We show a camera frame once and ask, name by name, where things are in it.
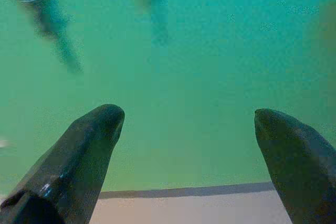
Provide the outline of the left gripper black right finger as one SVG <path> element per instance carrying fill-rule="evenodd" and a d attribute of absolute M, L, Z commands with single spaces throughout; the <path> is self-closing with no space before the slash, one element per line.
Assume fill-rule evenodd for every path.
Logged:
<path fill-rule="evenodd" d="M 335 223 L 335 148 L 313 127 L 272 109 L 255 112 L 255 134 L 292 223 Z"/>

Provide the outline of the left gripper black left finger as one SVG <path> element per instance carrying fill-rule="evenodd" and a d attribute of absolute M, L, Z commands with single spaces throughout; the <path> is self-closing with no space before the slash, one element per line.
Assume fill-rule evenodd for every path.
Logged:
<path fill-rule="evenodd" d="M 124 118 L 104 104 L 74 120 L 1 203 L 1 223 L 89 223 Z"/>

